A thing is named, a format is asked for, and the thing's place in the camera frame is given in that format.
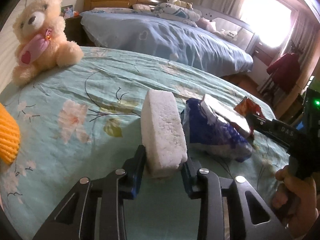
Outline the right hand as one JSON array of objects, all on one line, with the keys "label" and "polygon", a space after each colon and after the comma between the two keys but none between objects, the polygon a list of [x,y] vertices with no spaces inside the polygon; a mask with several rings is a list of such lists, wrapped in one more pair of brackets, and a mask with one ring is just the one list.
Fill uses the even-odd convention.
[{"label": "right hand", "polygon": [[275,178],[280,184],[272,199],[272,206],[276,210],[286,204],[289,206],[284,223],[294,239],[301,239],[319,217],[316,182],[313,177],[301,180],[291,175],[287,165],[276,172]]}]

